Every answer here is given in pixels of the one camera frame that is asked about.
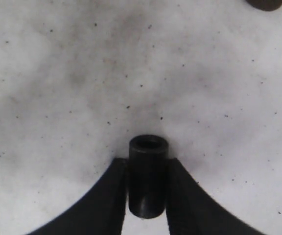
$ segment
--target speckled white surface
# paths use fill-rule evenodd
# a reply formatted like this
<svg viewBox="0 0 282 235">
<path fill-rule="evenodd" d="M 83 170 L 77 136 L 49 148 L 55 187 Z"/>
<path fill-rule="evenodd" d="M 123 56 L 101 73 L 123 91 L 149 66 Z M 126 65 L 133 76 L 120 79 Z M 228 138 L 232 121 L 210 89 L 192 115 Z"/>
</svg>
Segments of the speckled white surface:
<svg viewBox="0 0 282 235">
<path fill-rule="evenodd" d="M 282 8 L 0 0 L 0 235 L 66 210 L 142 133 L 166 137 L 233 214 L 282 235 Z M 127 211 L 122 234 L 168 234 L 165 215 Z"/>
</svg>

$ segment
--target black cylindrical spacer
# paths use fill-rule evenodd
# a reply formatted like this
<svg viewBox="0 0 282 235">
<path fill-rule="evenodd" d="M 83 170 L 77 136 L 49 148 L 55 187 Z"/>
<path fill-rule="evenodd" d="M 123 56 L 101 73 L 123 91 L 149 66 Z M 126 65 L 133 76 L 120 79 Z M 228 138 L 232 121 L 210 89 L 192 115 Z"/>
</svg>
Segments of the black cylindrical spacer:
<svg viewBox="0 0 282 235">
<path fill-rule="evenodd" d="M 129 143 L 129 210 L 151 219 L 165 210 L 168 142 L 159 136 L 141 135 Z"/>
</svg>

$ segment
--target hole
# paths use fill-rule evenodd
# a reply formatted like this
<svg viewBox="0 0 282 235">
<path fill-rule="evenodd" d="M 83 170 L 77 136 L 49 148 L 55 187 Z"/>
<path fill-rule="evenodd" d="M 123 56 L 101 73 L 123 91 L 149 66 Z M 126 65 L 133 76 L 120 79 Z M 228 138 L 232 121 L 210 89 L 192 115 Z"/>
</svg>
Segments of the hole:
<svg viewBox="0 0 282 235">
<path fill-rule="evenodd" d="M 162 146 L 162 143 L 154 140 L 139 140 L 137 146 L 145 149 L 157 149 Z"/>
</svg>

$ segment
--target black rubber bushing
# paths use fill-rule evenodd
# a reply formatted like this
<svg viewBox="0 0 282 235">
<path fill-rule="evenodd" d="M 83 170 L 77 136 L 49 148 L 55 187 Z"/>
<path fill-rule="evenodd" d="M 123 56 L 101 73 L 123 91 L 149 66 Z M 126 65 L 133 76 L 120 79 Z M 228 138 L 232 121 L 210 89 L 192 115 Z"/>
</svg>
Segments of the black rubber bushing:
<svg viewBox="0 0 282 235">
<path fill-rule="evenodd" d="M 129 143 L 129 210 L 151 219 L 165 210 L 168 142 L 153 135 L 133 138 Z"/>
<path fill-rule="evenodd" d="M 251 6 L 262 11 L 275 11 L 282 6 L 282 0 L 246 0 Z"/>
</svg>

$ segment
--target black object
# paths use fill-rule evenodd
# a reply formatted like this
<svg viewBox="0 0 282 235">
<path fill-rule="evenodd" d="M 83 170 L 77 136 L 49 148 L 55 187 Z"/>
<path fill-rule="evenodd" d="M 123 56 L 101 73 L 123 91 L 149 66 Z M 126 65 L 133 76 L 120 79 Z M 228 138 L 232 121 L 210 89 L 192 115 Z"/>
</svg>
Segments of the black object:
<svg viewBox="0 0 282 235">
<path fill-rule="evenodd" d="M 171 235 L 263 235 L 216 203 L 178 159 L 168 163 L 166 214 Z"/>
<path fill-rule="evenodd" d="M 125 159 L 109 168 L 74 206 L 30 235 L 120 235 L 126 205 Z"/>
<path fill-rule="evenodd" d="M 282 6 L 282 0 L 246 0 L 251 6 L 262 11 L 275 11 Z"/>
<path fill-rule="evenodd" d="M 177 159 L 166 160 L 167 153 L 168 143 L 160 137 L 146 135 L 132 139 L 129 170 L 127 160 L 114 159 L 82 199 L 30 235 L 120 235 L 125 215 L 127 171 L 129 197 L 132 197 L 129 207 L 139 217 L 150 218 L 164 211 L 166 189 L 171 235 L 263 235 L 217 204 Z"/>
<path fill-rule="evenodd" d="M 129 143 L 129 210 L 137 217 L 151 219 L 165 210 L 168 142 L 143 135 Z"/>
</svg>

